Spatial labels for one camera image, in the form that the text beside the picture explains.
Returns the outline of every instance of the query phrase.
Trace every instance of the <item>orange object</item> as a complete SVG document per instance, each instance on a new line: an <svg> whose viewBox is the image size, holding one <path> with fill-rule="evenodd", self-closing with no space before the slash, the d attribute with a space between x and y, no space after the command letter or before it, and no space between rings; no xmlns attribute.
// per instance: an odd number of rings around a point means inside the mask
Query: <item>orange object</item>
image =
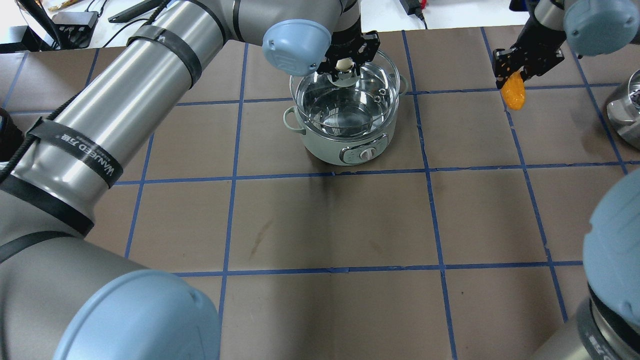
<svg viewBox="0 0 640 360"><path fill-rule="evenodd" d="M514 72L507 82L504 83L502 89L500 89L500 93L502 93L502 98L504 102L507 103L509 109L520 110L527 100L527 94L524 90L524 81L522 80L522 76L520 76L520 72Z"/></svg>

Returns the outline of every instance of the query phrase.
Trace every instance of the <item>power adapter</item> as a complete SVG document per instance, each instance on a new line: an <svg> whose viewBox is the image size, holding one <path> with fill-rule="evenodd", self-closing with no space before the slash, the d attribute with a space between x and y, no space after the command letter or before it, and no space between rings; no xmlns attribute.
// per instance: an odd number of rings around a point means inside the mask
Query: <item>power adapter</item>
<svg viewBox="0 0 640 360"><path fill-rule="evenodd" d="M420 0L400 0L400 3L407 15L417 16L418 19L422 20L424 28L427 28L427 22L424 20L424 15L422 14L422 5L420 4Z"/></svg>

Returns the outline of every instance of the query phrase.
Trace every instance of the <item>table surface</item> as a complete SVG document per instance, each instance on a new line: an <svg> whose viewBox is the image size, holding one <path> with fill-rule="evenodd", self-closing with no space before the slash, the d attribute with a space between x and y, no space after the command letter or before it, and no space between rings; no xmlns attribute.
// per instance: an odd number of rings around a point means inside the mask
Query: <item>table surface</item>
<svg viewBox="0 0 640 360"><path fill-rule="evenodd" d="M52 1L44 0L44 5L49 6ZM104 0L96 0L91 10L99 10ZM98 20L95 33L89 47L102 47L116 31L124 24L112 24L108 18L122 10L138 3L137 0L107 0L104 14ZM81 12L86 9L90 0L69 6L62 11ZM361 0L362 30L399 31L423 29L424 25L418 18L409 17L404 13L398 0ZM430 0L429 6L424 10L426 22L430 29L469 28L475 26L500 26L524 24L529 18L528 13L515 13L508 9L509 0ZM27 23L41 36L45 32L28 14L25 14ZM12 0L3 1L0 4L0 31L10 26L24 25L25 20L17 5ZM123 46L127 38L131 36L142 24L136 23L123 30L109 46Z"/></svg>
<svg viewBox="0 0 640 360"><path fill-rule="evenodd" d="M88 241L204 291L222 360L527 359L587 296L589 217L640 165L602 113L640 47L563 47L508 111L488 49L518 32L382 33L411 89L389 148L356 167L305 150L282 124L286 74L231 41L100 201ZM27 129L121 51L0 55L0 104Z"/></svg>

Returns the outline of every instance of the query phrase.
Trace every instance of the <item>white surface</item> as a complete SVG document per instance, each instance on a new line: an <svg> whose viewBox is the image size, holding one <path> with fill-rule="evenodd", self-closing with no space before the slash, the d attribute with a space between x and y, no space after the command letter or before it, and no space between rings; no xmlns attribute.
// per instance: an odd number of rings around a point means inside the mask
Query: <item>white surface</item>
<svg viewBox="0 0 640 360"><path fill-rule="evenodd" d="M44 0L45 7L60 0ZM91 10L99 11L102 2L96 0ZM141 0L107 0L104 13L98 20L90 47L101 47L124 24L112 24L108 18ZM63 11L84 11L90 0L69 6ZM361 0L362 31L397 31L424 29L415 16L407 16L399 0ZM528 13L509 11L509 0L429 0L423 11L429 29L471 28L476 26L522 25L529 18ZM44 37L44 30L30 16L25 15L29 25ZM129 26L109 46L123 46L143 22ZM0 30L10 26L24 25L22 15L13 0L1 0Z"/></svg>

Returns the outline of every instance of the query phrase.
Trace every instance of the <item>blue plastic cap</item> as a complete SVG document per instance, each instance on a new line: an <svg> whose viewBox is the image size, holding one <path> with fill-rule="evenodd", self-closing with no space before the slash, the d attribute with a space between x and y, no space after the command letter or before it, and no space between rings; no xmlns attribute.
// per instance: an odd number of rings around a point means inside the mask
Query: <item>blue plastic cap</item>
<svg viewBox="0 0 640 360"><path fill-rule="evenodd" d="M631 0L579 0L564 14L571 49L581 55L611 54L636 36L640 13Z"/></svg>
<svg viewBox="0 0 640 360"><path fill-rule="evenodd" d="M602 302L640 326L640 170L600 201L584 239L587 280Z"/></svg>
<svg viewBox="0 0 640 360"><path fill-rule="evenodd" d="M271 26L262 39L264 57L289 75L316 71L331 44L331 33L315 21L293 19Z"/></svg>
<svg viewBox="0 0 640 360"><path fill-rule="evenodd" d="M220 320L179 277L138 270L93 294L65 330L53 360L215 360Z"/></svg>

